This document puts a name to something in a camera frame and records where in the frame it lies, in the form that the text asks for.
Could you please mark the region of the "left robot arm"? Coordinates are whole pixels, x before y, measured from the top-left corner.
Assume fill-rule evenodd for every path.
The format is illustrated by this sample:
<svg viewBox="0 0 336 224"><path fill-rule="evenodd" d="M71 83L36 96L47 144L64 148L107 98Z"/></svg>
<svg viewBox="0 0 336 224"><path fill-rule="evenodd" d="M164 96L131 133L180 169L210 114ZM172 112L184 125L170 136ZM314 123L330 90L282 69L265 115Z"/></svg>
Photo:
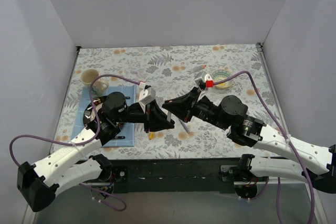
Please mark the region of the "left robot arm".
<svg viewBox="0 0 336 224"><path fill-rule="evenodd" d="M155 100L152 88L144 90L139 102L127 105L123 93L112 92L101 104L91 108L97 115L66 145L34 164L18 167L17 188L33 212L48 207L61 192L88 180L106 182L112 175L112 163L102 154L82 158L103 147L121 131L121 123L142 123L145 132L174 128L171 114L165 114Z"/></svg>

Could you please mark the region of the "purple marker pen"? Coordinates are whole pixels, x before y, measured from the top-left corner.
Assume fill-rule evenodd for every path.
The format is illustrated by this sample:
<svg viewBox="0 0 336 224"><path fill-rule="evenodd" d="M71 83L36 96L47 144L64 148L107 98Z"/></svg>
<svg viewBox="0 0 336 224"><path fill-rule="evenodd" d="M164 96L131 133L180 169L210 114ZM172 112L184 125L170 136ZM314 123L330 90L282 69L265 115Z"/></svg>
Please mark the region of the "purple marker pen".
<svg viewBox="0 0 336 224"><path fill-rule="evenodd" d="M190 130L188 129L186 124L182 120L179 120L179 122L180 122L181 126L183 127L183 129L186 131L186 133L189 134Z"/></svg>

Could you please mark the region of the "yellow pen cap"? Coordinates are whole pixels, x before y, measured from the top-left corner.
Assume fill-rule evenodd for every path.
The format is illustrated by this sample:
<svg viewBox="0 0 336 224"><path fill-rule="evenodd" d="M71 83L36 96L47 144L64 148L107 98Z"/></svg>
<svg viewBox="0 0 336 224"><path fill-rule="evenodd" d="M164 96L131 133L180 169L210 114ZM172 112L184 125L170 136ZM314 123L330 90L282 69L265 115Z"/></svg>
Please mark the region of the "yellow pen cap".
<svg viewBox="0 0 336 224"><path fill-rule="evenodd" d="M151 132L151 133L149 134L149 139L150 139L150 140L153 139L153 136L154 136L154 133Z"/></svg>

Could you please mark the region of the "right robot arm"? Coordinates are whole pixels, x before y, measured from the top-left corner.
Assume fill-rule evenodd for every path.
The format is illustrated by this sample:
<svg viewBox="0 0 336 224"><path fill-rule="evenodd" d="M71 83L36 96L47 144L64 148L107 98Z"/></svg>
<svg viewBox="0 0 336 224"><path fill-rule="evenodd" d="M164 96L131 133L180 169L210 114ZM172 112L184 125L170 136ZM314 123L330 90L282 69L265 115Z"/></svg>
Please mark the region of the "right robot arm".
<svg viewBox="0 0 336 224"><path fill-rule="evenodd" d="M248 107L234 96L225 96L215 105L197 88L172 100L162 107L184 122L192 117L227 130L227 137L241 146L266 150L280 159L266 159L249 154L238 166L238 176L248 181L253 177L282 177L311 182L314 189L335 193L335 146L322 147L297 138L285 138L282 133L262 120L249 116Z"/></svg>

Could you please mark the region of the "white pink marker pen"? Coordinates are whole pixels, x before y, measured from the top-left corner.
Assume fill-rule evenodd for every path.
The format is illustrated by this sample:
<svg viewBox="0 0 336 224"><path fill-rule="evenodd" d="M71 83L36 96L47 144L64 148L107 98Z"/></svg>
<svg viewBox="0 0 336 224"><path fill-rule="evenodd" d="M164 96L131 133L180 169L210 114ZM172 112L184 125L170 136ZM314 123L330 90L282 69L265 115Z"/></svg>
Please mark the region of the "white pink marker pen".
<svg viewBox="0 0 336 224"><path fill-rule="evenodd" d="M171 121L171 115L172 113L170 111L167 112L167 120L170 122Z"/></svg>

